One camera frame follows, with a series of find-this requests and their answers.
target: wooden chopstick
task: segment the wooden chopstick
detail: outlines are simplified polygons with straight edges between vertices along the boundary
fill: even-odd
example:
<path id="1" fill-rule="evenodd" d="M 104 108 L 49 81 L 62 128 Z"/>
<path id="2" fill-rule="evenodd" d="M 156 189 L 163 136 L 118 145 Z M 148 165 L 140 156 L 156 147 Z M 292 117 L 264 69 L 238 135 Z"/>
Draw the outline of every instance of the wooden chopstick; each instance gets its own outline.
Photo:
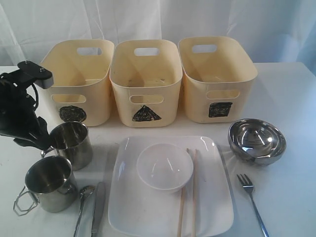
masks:
<path id="1" fill-rule="evenodd" d="M 197 211 L 197 183 L 198 183 L 198 151 L 196 149 L 196 152 L 194 153 L 193 158 L 193 210 L 192 210 L 192 231 L 191 231 L 191 237 L 196 237 L 196 211 Z"/>
<path id="2" fill-rule="evenodd" d="M 181 190 L 181 200 L 180 200 L 180 211 L 179 211 L 179 221 L 178 221 L 178 231 L 177 231 L 177 237 L 181 237 L 181 231 L 182 231 L 182 219 L 183 219 L 183 207 L 184 207 L 184 200 L 185 200 L 185 194 L 186 188 L 185 186 Z"/>

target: tabletop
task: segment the tabletop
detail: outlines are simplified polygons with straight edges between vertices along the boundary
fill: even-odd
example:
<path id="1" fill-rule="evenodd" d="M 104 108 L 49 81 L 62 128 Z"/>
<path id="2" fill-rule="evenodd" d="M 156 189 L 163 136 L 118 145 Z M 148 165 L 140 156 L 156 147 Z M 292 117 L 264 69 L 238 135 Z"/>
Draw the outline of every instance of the tabletop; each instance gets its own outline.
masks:
<path id="1" fill-rule="evenodd" d="M 219 237 L 260 237 L 250 199 L 238 183 L 236 174 L 246 173 L 255 184 L 254 199 L 271 237 L 312 237 L 316 233 L 316 78 L 302 63 L 256 63 L 259 75 L 253 84 L 241 118 L 256 118 L 272 123 L 287 140 L 283 157 L 267 167 L 242 163 L 231 152 L 227 133 L 231 123 L 198 124 L 184 115 L 179 106 L 175 122 L 160 128 L 129 128 L 123 125 L 116 109 L 101 126 L 90 127 L 94 150 L 92 162 L 75 172 L 79 187 L 106 183 L 107 200 L 119 143 L 128 136 L 202 135 L 212 138 L 221 150 L 234 206 L 233 226 Z M 0 67 L 0 73 L 16 67 Z M 48 130 L 56 124 L 39 101 L 37 115 L 48 122 Z M 36 208 L 18 217 L 13 201 L 24 185 L 29 167 L 40 159 L 35 148 L 17 146 L 12 138 L 0 137 L 0 232 L 2 236 L 73 236 L 78 212 L 77 199 L 68 209 L 48 213 Z M 109 224 L 107 203 L 99 236 L 123 237 Z M 90 236 L 93 200 L 85 206 L 79 237 Z"/>

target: cream plastic bin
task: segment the cream plastic bin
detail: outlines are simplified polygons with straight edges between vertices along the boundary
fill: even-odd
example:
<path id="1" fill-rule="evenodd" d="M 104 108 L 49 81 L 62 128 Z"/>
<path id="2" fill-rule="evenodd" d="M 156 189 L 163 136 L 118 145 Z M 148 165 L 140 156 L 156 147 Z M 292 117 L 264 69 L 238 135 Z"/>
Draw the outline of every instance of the cream plastic bin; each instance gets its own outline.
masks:
<path id="1" fill-rule="evenodd" d="M 258 75 L 241 45 L 229 37 L 186 38 L 179 51 L 187 117 L 200 123 L 238 119 Z"/>
<path id="2" fill-rule="evenodd" d="M 177 46 L 167 40 L 117 45 L 110 69 L 118 113 L 129 127 L 161 127 L 177 114 L 182 67 Z"/>
<path id="3" fill-rule="evenodd" d="M 79 52 L 95 51 L 93 55 Z M 54 85 L 42 96 L 56 123 L 104 123 L 111 112 L 109 68 L 114 44 L 104 39 L 79 39 L 55 45 L 41 65 L 53 72 Z"/>

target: white bowl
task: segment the white bowl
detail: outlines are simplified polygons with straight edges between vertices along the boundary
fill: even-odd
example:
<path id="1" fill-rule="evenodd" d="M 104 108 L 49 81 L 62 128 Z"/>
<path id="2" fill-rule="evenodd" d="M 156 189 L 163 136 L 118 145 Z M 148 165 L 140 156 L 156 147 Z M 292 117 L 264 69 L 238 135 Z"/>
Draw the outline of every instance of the white bowl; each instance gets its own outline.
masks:
<path id="1" fill-rule="evenodd" d="M 136 169 L 140 179 L 151 188 L 173 193 L 191 178 L 193 162 L 180 147 L 159 143 L 141 152 Z"/>

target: white backdrop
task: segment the white backdrop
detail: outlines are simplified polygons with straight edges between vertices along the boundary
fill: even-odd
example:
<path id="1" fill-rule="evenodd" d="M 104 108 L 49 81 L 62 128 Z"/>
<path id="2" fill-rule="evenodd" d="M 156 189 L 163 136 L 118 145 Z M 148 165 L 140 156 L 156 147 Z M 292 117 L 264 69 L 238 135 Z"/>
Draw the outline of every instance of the white backdrop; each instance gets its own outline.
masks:
<path id="1" fill-rule="evenodd" d="M 316 0 L 0 0 L 0 66 L 39 63 L 69 39 L 229 36 L 254 62 L 316 74 Z"/>

